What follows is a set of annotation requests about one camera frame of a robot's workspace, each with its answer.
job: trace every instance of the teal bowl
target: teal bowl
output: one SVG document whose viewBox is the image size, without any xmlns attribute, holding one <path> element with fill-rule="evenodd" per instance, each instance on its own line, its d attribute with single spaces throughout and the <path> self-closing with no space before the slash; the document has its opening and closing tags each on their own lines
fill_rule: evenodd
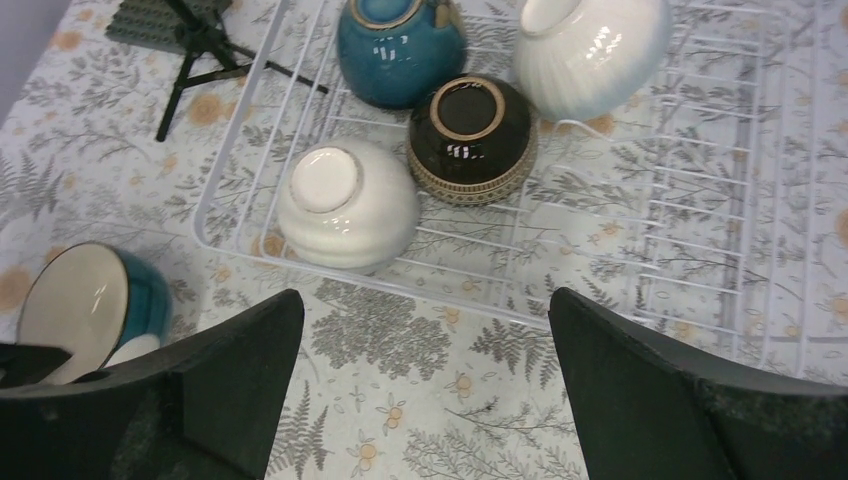
<svg viewBox="0 0 848 480">
<path fill-rule="evenodd" d="M 348 0 L 336 48 L 357 97 L 406 109 L 462 72 L 468 41 L 451 0 Z"/>
<path fill-rule="evenodd" d="M 44 383 L 69 383 L 165 343 L 172 313 L 162 274 L 124 250 L 73 246 L 41 272 L 24 301 L 17 341 L 72 356 Z"/>
</svg>

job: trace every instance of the wire rack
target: wire rack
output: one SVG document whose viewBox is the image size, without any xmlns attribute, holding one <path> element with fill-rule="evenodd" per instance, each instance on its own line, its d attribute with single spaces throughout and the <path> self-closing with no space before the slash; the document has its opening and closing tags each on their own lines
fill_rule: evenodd
<svg viewBox="0 0 848 480">
<path fill-rule="evenodd" d="M 759 240 L 763 228 L 776 238 L 775 219 L 784 214 L 775 186 L 784 183 L 786 114 L 778 106 L 793 39 L 782 16 L 674 4 L 666 61 L 625 105 L 586 124 L 540 122 L 534 173 L 501 203 L 454 208 L 419 192 L 422 220 L 407 252 L 361 276 L 301 261 L 276 226 L 279 181 L 311 145 L 357 136 L 403 159 L 407 112 L 363 104 L 341 78 L 332 48 L 340 7 L 323 0 L 299 15 L 274 12 L 256 64 L 289 55 L 316 86 L 251 71 L 196 210 L 203 246 L 539 328 L 548 328 L 552 291 L 569 286 L 633 321 L 685 332 L 690 343 L 760 368 L 775 348 L 795 349 L 799 375 L 808 343 L 844 343 L 807 333 L 803 302 L 786 304 L 780 293 L 776 242 Z M 464 18 L 466 71 L 514 82 L 516 16 Z M 279 107 L 247 120 L 257 99 Z M 765 118 L 777 127 L 762 128 Z M 802 273 L 808 288 L 810 272 Z M 785 308 L 800 310 L 790 334 L 748 321 L 752 312 L 771 318 Z"/>
</svg>

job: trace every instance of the black stand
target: black stand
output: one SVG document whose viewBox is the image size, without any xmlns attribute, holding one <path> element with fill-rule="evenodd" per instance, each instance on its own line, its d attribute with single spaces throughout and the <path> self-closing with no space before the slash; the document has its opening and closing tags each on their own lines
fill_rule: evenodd
<svg viewBox="0 0 848 480">
<path fill-rule="evenodd" d="M 252 64 L 239 65 L 234 56 L 239 53 L 249 58 L 256 58 L 256 52 L 249 50 L 230 42 L 227 36 L 227 31 L 224 29 L 224 23 L 221 21 L 220 14 L 216 13 L 218 23 L 221 29 L 209 25 L 206 21 L 195 15 L 191 9 L 183 2 L 183 0 L 165 0 L 165 3 L 180 17 L 183 25 L 177 27 L 177 41 L 185 48 L 185 60 L 180 68 L 180 73 L 177 75 L 177 80 L 174 82 L 174 89 L 171 91 L 171 99 L 168 100 L 168 106 L 165 107 L 165 115 L 162 117 L 162 123 L 159 124 L 159 132 L 156 134 L 156 140 L 164 142 L 168 136 L 168 130 L 171 127 L 171 121 L 174 119 L 174 113 L 177 111 L 177 104 L 180 103 L 180 97 L 183 90 L 186 88 L 203 85 L 216 80 L 224 80 L 228 78 L 237 78 L 247 75 Z M 190 77 L 191 68 L 195 60 L 200 58 L 204 53 L 209 52 L 215 56 L 218 62 L 224 67 L 222 70 L 217 70 L 202 75 Z M 266 62 L 266 68 L 280 72 L 289 77 L 294 76 L 294 72 L 274 62 Z M 315 83 L 308 78 L 298 75 L 295 80 L 310 87 Z M 319 85 L 317 90 L 322 93 L 327 93 L 327 87 Z"/>
</svg>

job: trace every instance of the bowl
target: bowl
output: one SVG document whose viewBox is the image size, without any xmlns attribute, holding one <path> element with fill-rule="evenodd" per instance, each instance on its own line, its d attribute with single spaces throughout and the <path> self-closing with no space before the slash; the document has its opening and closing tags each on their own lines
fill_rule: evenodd
<svg viewBox="0 0 848 480">
<path fill-rule="evenodd" d="M 527 0 L 513 67 L 543 118 L 586 121 L 648 81 L 671 29 L 667 0 Z"/>
<path fill-rule="evenodd" d="M 451 0 L 348 0 L 336 35 L 348 87 L 385 109 L 412 108 L 462 72 L 467 47 Z"/>
<path fill-rule="evenodd" d="M 420 209 L 415 183 L 390 151 L 336 138 L 289 167 L 277 215 L 287 244 L 303 260 L 367 274 L 403 253 Z"/>
<path fill-rule="evenodd" d="M 83 243 L 54 258 L 35 280 L 17 341 L 71 353 L 43 380 L 64 384 L 147 353 L 154 340 L 158 348 L 166 340 L 171 311 L 168 284 L 155 267 L 121 249 Z"/>
<path fill-rule="evenodd" d="M 521 187 L 536 160 L 536 123 L 508 83 L 460 75 L 429 95 L 409 121 L 413 177 L 456 205 L 496 202 Z"/>
</svg>

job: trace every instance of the black bowl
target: black bowl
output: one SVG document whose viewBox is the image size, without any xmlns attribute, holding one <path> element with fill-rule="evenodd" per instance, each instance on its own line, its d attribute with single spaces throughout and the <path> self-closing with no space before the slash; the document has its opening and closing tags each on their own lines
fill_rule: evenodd
<svg viewBox="0 0 848 480">
<path fill-rule="evenodd" d="M 482 205 L 521 187 L 536 157 L 529 104 L 508 83 L 456 77 L 412 111 L 407 156 L 424 190 L 457 205 Z"/>
</svg>

